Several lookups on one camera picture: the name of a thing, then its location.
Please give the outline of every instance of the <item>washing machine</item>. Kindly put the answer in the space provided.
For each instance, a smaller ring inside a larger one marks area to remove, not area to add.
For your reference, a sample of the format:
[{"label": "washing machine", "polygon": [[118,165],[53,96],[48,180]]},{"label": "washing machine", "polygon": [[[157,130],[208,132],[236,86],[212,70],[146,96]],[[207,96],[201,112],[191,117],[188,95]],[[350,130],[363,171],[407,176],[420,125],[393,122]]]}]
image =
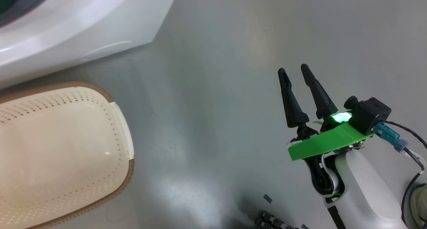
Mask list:
[{"label": "washing machine", "polygon": [[0,89],[152,42],[172,2],[0,0]]}]

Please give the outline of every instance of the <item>beige plastic basket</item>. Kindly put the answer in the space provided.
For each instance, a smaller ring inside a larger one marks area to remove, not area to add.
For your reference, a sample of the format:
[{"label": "beige plastic basket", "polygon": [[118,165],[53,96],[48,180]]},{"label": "beige plastic basket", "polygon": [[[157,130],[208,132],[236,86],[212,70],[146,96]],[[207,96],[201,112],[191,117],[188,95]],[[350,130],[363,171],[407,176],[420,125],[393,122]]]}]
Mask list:
[{"label": "beige plastic basket", "polygon": [[0,229],[84,214],[130,182],[125,118],[97,86],[70,82],[0,98]]}]

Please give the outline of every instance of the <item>glowing green led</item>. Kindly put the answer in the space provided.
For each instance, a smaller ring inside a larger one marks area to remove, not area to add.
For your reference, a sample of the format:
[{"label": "glowing green led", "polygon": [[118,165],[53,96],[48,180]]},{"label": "glowing green led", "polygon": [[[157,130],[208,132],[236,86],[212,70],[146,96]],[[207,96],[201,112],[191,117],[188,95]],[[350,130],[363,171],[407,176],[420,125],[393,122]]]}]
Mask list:
[{"label": "glowing green led", "polygon": [[332,117],[336,122],[347,122],[351,118],[351,114],[347,112],[338,113]]}]

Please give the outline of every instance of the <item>green plastic strip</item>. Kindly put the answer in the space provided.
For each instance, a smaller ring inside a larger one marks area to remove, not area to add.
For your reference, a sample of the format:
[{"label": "green plastic strip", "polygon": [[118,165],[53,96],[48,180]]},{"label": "green plastic strip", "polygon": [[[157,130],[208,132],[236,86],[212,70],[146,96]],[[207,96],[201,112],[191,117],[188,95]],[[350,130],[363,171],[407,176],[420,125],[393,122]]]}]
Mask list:
[{"label": "green plastic strip", "polygon": [[364,135],[348,123],[337,126],[327,132],[321,133],[308,140],[289,147],[289,155],[293,161],[310,156],[329,153],[334,150],[349,146],[371,135]]}]

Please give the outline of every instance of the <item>cable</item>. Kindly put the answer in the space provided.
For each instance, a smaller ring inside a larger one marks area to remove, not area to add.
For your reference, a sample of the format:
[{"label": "cable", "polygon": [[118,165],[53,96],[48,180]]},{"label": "cable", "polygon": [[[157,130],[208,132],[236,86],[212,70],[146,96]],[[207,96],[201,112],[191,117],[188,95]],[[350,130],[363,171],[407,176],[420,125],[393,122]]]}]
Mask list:
[{"label": "cable", "polygon": [[[400,124],[394,123],[393,121],[386,121],[387,124],[391,124],[397,127],[400,127],[404,130],[406,130],[407,132],[411,133],[413,136],[415,136],[423,145],[424,147],[427,149],[427,143],[421,138],[421,136],[419,136],[417,133],[415,133],[413,130],[404,127]],[[401,210],[402,210],[402,221],[403,223],[405,223],[406,226],[408,226],[406,224],[406,219],[405,219],[405,202],[406,202],[406,197],[408,196],[409,193],[409,189],[412,187],[412,185],[415,183],[415,181],[418,179],[418,177],[421,175],[422,171],[424,171],[424,165],[420,162],[420,160],[408,149],[405,148],[404,149],[406,153],[408,153],[408,155],[421,167],[421,172],[417,173],[414,178],[412,178],[412,180],[409,182],[408,187],[405,190],[405,193],[403,194],[403,198],[402,198],[402,205],[401,205]]]}]

